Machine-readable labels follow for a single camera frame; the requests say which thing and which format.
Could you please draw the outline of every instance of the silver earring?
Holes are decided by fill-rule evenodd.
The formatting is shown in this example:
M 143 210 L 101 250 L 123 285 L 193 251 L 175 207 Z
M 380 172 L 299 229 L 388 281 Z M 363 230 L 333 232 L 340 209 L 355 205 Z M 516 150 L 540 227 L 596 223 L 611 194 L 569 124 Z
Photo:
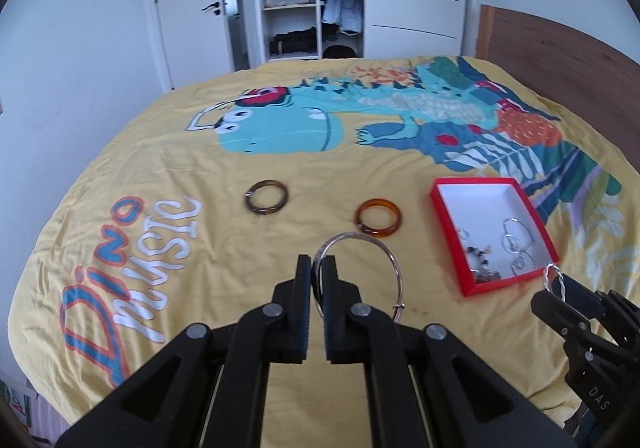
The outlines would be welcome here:
M 509 232 L 510 222 L 515 222 L 516 224 L 519 224 L 522 227 L 522 229 L 527 232 L 527 235 L 529 235 L 529 241 L 524 246 L 521 246 L 518 243 L 518 238 L 516 237 L 516 235 L 511 234 Z M 533 246 L 533 243 L 535 242 L 533 238 L 533 234 L 531 233 L 529 228 L 527 228 L 524 224 L 522 224 L 522 222 L 520 222 L 518 219 L 515 219 L 513 217 L 504 219 L 504 221 L 502 222 L 502 228 L 504 230 L 504 235 L 502 236 L 502 239 L 501 239 L 502 247 L 504 248 L 505 251 L 507 251 L 507 253 L 516 255 L 516 258 L 511 263 L 511 272 L 515 276 L 518 275 L 518 270 L 522 270 L 526 265 L 525 257 L 529 257 L 529 260 L 533 265 L 533 269 L 537 269 L 538 265 L 536 261 L 533 259 L 533 256 L 529 251 L 530 248 Z

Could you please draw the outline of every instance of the bed frame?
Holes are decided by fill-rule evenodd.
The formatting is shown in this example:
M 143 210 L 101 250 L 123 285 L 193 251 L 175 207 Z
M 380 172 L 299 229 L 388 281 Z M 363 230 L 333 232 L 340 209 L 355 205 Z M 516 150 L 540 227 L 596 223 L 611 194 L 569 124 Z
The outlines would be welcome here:
M 640 65 L 631 58 L 571 27 L 486 5 L 476 58 L 583 118 L 640 171 Z

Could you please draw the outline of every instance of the door handle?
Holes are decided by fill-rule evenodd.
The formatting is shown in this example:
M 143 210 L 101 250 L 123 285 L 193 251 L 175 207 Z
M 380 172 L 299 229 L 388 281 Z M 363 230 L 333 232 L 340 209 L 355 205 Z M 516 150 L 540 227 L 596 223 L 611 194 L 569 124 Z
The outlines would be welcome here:
M 206 8 L 201 9 L 200 11 L 207 11 L 207 9 L 219 8 L 219 7 L 220 7 L 220 3 L 219 2 L 214 2 L 213 4 L 209 4 Z

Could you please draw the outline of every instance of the brown resin ring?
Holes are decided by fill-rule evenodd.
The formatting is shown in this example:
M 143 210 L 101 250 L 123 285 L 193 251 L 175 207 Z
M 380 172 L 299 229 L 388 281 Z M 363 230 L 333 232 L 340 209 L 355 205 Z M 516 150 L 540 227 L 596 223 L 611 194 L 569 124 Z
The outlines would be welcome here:
M 282 197 L 277 204 L 269 206 L 268 208 L 260 208 L 259 206 L 255 206 L 251 199 L 260 188 L 264 188 L 265 186 L 275 186 L 276 188 L 280 188 L 280 190 L 282 190 Z M 287 187 L 284 186 L 284 184 L 282 184 L 280 181 L 274 181 L 270 179 L 254 184 L 247 190 L 247 193 L 244 194 L 244 202 L 246 204 L 246 207 L 249 208 L 253 213 L 257 213 L 258 215 L 270 215 L 272 213 L 279 212 L 284 207 L 284 205 L 287 204 L 288 200 L 289 190 L 287 190 Z
M 388 208 L 391 210 L 393 215 L 395 216 L 395 222 L 389 226 L 388 228 L 384 228 L 379 230 L 377 228 L 370 228 L 366 224 L 362 222 L 362 213 L 364 210 L 371 208 L 373 206 L 382 206 L 384 208 Z M 372 237 L 388 237 L 389 235 L 393 235 L 400 225 L 402 224 L 402 212 L 400 208 L 398 208 L 391 201 L 386 199 L 369 199 L 368 201 L 364 201 L 360 207 L 356 210 L 356 215 L 354 217 L 354 221 L 356 223 L 356 227 L 363 232 L 364 234 L 371 235 Z

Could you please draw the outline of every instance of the yellow duvet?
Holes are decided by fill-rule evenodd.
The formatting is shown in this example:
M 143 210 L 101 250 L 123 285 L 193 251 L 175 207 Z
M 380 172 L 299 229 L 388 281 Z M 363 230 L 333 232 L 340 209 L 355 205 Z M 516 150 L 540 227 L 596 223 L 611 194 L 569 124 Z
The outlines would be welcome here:
M 370 198 L 400 207 L 384 239 L 404 278 L 402 323 L 440 322 L 561 422 L 578 399 L 561 339 L 529 309 L 542 280 L 463 298 L 426 197 L 441 176 L 510 176 L 570 276 L 638 300 L 638 174 L 612 144 L 498 67 L 455 57 L 281 62 L 172 92 L 127 125 L 71 187 L 15 292 L 9 338 L 41 393 L 78 420 L 192 322 L 235 322 L 293 277 L 300 253 L 354 229 Z M 289 189 L 276 214 L 254 183 Z M 384 255 L 340 243 L 340 276 L 383 310 Z M 266 447 L 369 446 L 362 370 L 309 359 L 271 369 Z

